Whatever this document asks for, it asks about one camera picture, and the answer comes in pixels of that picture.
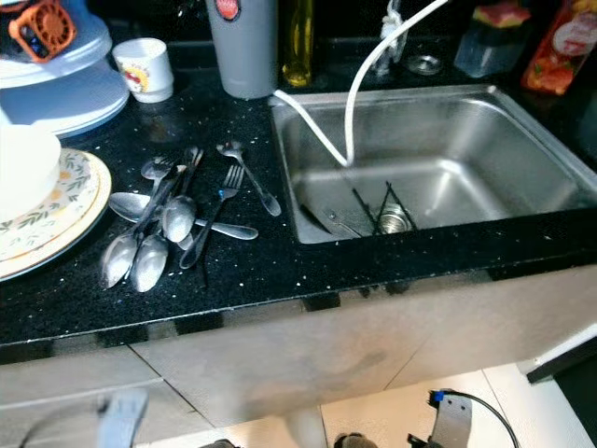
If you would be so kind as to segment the slim steel utensil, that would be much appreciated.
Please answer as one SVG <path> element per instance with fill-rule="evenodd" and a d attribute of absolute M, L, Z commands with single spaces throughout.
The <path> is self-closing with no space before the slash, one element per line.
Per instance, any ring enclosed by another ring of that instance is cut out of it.
<path fill-rule="evenodd" d="M 337 231 L 340 231 L 340 233 L 345 236 L 353 236 L 354 238 L 362 238 L 363 236 L 363 234 L 356 231 L 354 227 L 347 225 L 344 220 L 341 220 L 338 215 L 331 215 L 331 217 L 328 218 L 328 221 L 331 221 L 333 223 L 333 228 L 336 228 Z"/>

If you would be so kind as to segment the white bowl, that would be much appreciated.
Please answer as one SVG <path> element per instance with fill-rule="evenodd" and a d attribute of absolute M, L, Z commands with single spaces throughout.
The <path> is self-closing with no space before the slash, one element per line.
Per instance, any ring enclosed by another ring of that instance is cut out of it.
<path fill-rule="evenodd" d="M 39 125 L 0 127 L 0 221 L 38 206 L 54 188 L 62 146 Z"/>

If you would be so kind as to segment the floral leaf print plate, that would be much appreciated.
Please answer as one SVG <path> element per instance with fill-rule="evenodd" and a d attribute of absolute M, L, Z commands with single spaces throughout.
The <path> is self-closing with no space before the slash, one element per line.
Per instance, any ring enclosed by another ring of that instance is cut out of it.
<path fill-rule="evenodd" d="M 38 206 L 0 223 L 0 260 L 16 258 L 50 243 L 84 217 L 101 187 L 92 168 L 92 155 L 66 149 L 52 191 Z"/>

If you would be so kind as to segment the large steel serving spoon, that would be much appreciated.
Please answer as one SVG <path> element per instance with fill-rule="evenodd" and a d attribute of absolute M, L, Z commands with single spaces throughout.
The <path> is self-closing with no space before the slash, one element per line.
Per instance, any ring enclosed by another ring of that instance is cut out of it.
<path fill-rule="evenodd" d="M 108 197 L 108 208 L 120 217 L 135 222 L 144 213 L 145 206 L 150 200 L 144 193 L 116 192 Z M 256 228 L 230 225 L 230 223 L 214 223 L 213 231 L 233 236 L 236 239 L 253 240 L 257 238 L 259 231 Z"/>

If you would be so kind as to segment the white tiered rack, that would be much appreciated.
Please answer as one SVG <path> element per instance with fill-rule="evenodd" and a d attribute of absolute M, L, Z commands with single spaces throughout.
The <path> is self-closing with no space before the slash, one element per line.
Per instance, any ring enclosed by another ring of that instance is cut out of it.
<path fill-rule="evenodd" d="M 62 0 L 77 34 L 65 51 L 48 63 L 17 63 L 3 54 L 1 19 L 0 122 L 39 125 L 60 137 L 78 135 L 122 110 L 129 93 L 108 51 L 114 47 L 103 19 L 87 0 Z"/>

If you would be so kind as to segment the shallow beige drawer front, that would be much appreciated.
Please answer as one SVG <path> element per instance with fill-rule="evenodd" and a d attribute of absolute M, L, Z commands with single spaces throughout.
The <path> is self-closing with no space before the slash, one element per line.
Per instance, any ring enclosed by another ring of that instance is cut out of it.
<path fill-rule="evenodd" d="M 0 368 L 0 404 L 131 385 L 155 377 L 157 373 L 127 346 L 5 364 Z"/>

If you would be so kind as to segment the orange black handheld fan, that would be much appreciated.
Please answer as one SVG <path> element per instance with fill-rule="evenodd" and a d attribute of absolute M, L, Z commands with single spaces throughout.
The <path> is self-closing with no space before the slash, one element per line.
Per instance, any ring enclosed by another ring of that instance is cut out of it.
<path fill-rule="evenodd" d="M 17 63 L 48 63 L 76 38 L 77 27 L 62 0 L 18 0 L 0 6 L 3 54 Z"/>

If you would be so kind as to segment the white cartoon print mug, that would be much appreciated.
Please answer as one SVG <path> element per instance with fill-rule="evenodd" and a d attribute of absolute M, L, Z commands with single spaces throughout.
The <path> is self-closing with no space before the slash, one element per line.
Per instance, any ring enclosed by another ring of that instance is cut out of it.
<path fill-rule="evenodd" d="M 160 103 L 174 94 L 174 73 L 165 42 L 157 38 L 131 39 L 116 44 L 111 54 L 136 101 Z"/>

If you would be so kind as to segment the grey tumbler red badge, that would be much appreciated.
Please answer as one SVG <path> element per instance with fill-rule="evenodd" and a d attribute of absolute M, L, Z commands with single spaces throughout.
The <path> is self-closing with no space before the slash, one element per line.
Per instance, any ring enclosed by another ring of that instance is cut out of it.
<path fill-rule="evenodd" d="M 218 72 L 231 97 L 252 101 L 278 89 L 277 0 L 205 0 Z"/>

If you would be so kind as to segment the yellow oil bottle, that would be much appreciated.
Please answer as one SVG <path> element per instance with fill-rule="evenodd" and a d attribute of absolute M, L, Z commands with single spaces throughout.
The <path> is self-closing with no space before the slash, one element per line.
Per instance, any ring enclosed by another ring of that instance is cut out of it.
<path fill-rule="evenodd" d="M 287 84 L 312 84 L 314 0 L 280 0 L 282 74 Z"/>

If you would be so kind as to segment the beige cabinet door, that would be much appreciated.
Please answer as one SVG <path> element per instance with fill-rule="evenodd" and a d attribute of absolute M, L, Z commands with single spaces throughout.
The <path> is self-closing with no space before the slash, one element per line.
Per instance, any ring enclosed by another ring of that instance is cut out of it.
<path fill-rule="evenodd" d="M 412 290 L 133 351 L 215 427 L 529 361 L 597 323 L 597 265 Z"/>

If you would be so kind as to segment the metal faucet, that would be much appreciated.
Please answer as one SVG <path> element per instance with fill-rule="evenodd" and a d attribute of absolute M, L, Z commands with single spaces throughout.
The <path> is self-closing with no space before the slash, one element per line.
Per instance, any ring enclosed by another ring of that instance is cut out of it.
<path fill-rule="evenodd" d="M 397 32 L 397 29 L 404 24 L 404 18 L 400 13 L 401 1 L 389 0 L 385 8 L 385 14 L 382 17 L 382 41 L 385 41 L 385 38 L 391 37 L 391 35 L 396 35 L 396 38 L 383 47 L 379 59 L 372 65 L 375 71 L 387 71 L 389 65 L 399 63 L 401 60 L 402 51 L 404 51 L 406 44 L 406 36 Z"/>

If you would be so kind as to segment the round metal counter cap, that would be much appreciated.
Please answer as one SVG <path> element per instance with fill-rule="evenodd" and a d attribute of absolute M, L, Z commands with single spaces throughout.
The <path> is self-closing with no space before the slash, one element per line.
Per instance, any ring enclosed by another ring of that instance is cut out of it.
<path fill-rule="evenodd" d="M 402 63 L 405 65 L 407 71 L 417 74 L 417 76 L 431 77 L 443 71 L 442 60 L 430 54 L 405 57 Z"/>

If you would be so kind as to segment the stainless steel sink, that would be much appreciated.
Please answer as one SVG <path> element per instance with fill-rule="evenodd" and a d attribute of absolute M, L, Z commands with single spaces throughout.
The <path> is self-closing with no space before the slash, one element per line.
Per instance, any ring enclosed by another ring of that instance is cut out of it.
<path fill-rule="evenodd" d="M 385 182 L 418 231 L 597 206 L 597 172 L 495 86 L 464 85 L 361 92 L 354 102 L 354 161 L 345 149 L 345 93 L 273 97 L 274 137 L 283 157 L 286 200 L 304 244 L 354 239 L 328 221 L 338 215 L 363 236 Z M 315 228 L 299 202 L 334 235 Z"/>

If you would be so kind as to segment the red orange pouch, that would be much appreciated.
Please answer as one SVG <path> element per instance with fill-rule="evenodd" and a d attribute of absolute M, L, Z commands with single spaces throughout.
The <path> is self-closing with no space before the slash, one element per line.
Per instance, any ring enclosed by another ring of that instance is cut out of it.
<path fill-rule="evenodd" d="M 597 0 L 563 0 L 521 76 L 521 85 L 564 95 L 593 48 L 597 48 Z"/>

